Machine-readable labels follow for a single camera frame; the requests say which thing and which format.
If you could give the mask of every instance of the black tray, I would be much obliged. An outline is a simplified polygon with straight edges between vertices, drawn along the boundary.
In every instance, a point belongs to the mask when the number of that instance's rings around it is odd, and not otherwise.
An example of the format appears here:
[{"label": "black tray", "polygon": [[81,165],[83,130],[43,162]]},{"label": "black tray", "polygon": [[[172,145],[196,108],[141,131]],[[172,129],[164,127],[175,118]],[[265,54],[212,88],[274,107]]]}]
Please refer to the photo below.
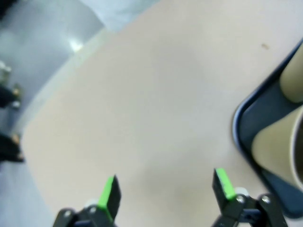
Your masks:
[{"label": "black tray", "polygon": [[251,155],[255,135],[288,113],[301,106],[288,101],[279,85],[279,78],[300,44],[277,69],[238,107],[232,124],[234,141],[267,188],[279,199],[284,214],[289,218],[303,217],[303,193],[275,174],[260,167]]}]

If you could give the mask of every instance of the cup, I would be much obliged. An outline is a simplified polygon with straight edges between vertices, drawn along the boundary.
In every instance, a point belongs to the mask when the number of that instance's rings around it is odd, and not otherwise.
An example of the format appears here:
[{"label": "cup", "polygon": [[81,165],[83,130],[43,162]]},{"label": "cup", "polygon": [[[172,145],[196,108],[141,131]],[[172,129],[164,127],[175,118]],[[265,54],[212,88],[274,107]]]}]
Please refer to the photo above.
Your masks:
[{"label": "cup", "polygon": [[290,101],[294,103],[303,101],[303,44],[283,70],[280,87]]},{"label": "cup", "polygon": [[264,169],[303,192],[303,106],[261,130],[252,156]]}]

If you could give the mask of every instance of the metal screw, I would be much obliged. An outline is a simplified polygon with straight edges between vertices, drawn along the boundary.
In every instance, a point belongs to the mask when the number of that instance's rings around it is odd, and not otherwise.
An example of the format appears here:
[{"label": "metal screw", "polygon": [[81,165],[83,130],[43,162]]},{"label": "metal screw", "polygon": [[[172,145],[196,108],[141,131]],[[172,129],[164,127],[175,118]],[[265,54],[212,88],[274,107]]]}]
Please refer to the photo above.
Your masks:
[{"label": "metal screw", "polygon": [[64,217],[68,217],[71,215],[71,211],[70,210],[67,210],[65,213],[64,213]]},{"label": "metal screw", "polygon": [[95,212],[96,212],[96,210],[97,210],[97,209],[96,209],[96,207],[92,207],[92,208],[90,208],[90,210],[89,210],[89,211],[90,211],[90,213],[92,213],[92,214],[93,214],[93,213],[95,213]]},{"label": "metal screw", "polygon": [[21,103],[20,103],[20,101],[14,101],[11,103],[11,106],[15,109],[18,109],[18,108],[20,108]]},{"label": "metal screw", "polygon": [[237,200],[239,203],[244,203],[244,201],[245,201],[244,197],[241,196],[241,195],[238,195],[237,198],[236,198],[236,200]]},{"label": "metal screw", "polygon": [[269,199],[269,197],[268,196],[262,196],[262,201],[264,202],[264,203],[270,203],[270,199]]}]

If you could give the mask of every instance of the table surface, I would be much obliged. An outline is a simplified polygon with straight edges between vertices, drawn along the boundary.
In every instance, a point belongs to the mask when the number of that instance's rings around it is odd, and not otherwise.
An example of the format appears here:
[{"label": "table surface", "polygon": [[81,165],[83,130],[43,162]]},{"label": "table surface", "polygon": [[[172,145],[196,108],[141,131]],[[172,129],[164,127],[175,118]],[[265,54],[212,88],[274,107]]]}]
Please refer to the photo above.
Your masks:
[{"label": "table surface", "polygon": [[232,117],[303,37],[302,9],[301,0],[162,0],[115,35],[24,131],[54,215],[98,198],[112,174],[122,227],[210,226],[215,167],[264,193],[233,143]]}]

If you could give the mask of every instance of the gray floor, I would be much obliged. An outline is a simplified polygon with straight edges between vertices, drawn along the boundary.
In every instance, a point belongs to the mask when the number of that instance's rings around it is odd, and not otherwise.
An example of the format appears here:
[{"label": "gray floor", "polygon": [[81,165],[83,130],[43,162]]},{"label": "gray floor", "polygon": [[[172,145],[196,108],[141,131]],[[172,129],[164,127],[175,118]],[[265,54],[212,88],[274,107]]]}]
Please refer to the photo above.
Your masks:
[{"label": "gray floor", "polygon": [[[47,80],[103,27],[78,0],[23,0],[0,25],[0,60],[12,67],[9,87],[24,89],[19,112],[1,110],[0,129],[9,132]],[[50,226],[53,216],[26,164],[0,165],[0,226]]]}]

